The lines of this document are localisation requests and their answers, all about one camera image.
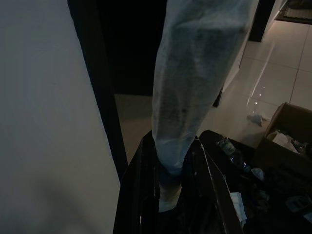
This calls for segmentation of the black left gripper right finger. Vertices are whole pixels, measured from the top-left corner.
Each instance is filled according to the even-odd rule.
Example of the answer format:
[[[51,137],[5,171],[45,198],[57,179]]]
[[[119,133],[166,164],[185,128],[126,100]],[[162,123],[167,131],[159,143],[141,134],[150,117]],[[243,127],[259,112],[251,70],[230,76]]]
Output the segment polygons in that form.
[[[225,178],[199,138],[184,158],[182,197],[188,233],[243,233]]]

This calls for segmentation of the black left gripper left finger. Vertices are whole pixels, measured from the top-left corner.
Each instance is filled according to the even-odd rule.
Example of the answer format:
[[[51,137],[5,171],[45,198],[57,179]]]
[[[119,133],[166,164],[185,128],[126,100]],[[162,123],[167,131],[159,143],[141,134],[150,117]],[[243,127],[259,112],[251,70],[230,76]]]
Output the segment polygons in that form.
[[[122,177],[113,233],[162,234],[159,163],[154,139],[145,135]]]

